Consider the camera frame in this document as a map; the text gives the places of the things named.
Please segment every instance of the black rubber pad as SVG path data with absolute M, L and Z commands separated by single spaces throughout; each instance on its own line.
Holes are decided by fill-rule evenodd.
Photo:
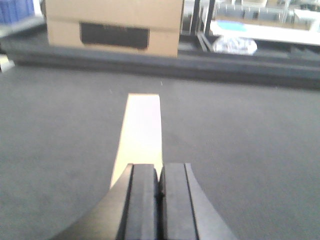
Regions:
M 196 240 L 196 228 L 188 189 L 185 165 L 168 163 L 161 176 L 163 238 Z
M 158 181 L 153 164 L 133 167 L 125 240 L 157 239 Z

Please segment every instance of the black platform edge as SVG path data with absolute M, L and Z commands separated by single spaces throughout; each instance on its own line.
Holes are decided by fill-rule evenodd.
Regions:
M 261 56 L 235 56 L 182 51 L 178 58 L 124 54 L 30 44 L 25 35 L 1 40 L 1 48 L 16 64 L 57 66 L 135 74 L 199 79 L 215 82 L 320 89 L 318 61 Z
M 92 210 L 51 240 L 123 239 L 133 169 L 133 165 L 128 164 L 115 185 Z
M 198 239 L 238 240 L 201 189 L 192 171 L 191 164 L 185 163 L 184 166 Z

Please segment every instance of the cardboard box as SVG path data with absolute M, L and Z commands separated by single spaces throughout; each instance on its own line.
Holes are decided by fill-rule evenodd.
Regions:
M 52 45 L 176 57 L 183 0 L 47 0 Z

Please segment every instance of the gray carpet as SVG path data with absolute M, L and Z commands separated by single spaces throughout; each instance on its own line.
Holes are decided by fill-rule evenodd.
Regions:
M 21 66 L 0 74 L 1 240 L 107 192 L 128 93 L 160 95 L 164 162 L 192 163 L 240 240 L 320 240 L 318 92 Z

